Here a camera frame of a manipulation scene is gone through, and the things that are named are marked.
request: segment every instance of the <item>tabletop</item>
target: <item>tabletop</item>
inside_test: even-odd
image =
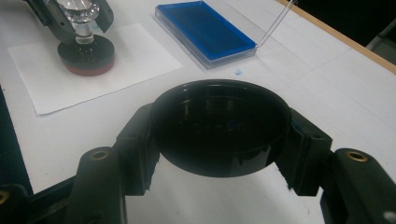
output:
[[[25,2],[0,2],[0,83],[34,192],[73,176],[84,152],[111,147],[135,111],[164,91],[217,78],[275,92],[333,139],[332,150],[367,152],[396,180],[396,76],[315,24],[290,11],[254,57],[205,70],[154,20],[157,5],[175,1],[107,2],[115,15],[110,30],[140,24],[181,67],[45,115],[36,113],[9,49],[54,37]],[[251,18],[260,17],[263,6],[280,6],[244,2],[261,6]],[[160,157],[150,191],[126,202],[130,223],[305,224],[323,223],[319,199],[320,193],[298,197],[288,190],[274,164],[252,175],[210,178]]]

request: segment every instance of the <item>transparent plastic box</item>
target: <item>transparent plastic box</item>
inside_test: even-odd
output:
[[[155,15],[209,69],[255,55],[293,3],[284,7],[275,0],[178,2],[156,6]]]

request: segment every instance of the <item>sheet of paper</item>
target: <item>sheet of paper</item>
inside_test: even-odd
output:
[[[113,68],[80,77],[62,65],[56,42],[8,49],[38,115],[52,113],[169,73],[181,64],[140,24],[109,30],[116,51]]]

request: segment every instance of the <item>black round dish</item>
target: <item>black round dish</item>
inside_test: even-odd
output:
[[[290,108],[246,82],[204,80],[175,87],[152,105],[160,152],[198,175],[248,175],[273,162],[290,127]]]

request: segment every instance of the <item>round black base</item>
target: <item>round black base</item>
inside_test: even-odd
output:
[[[58,54],[62,63],[72,73],[80,76],[97,76],[108,71],[114,64],[113,44],[106,38],[95,35],[91,44],[72,45],[61,43]]]

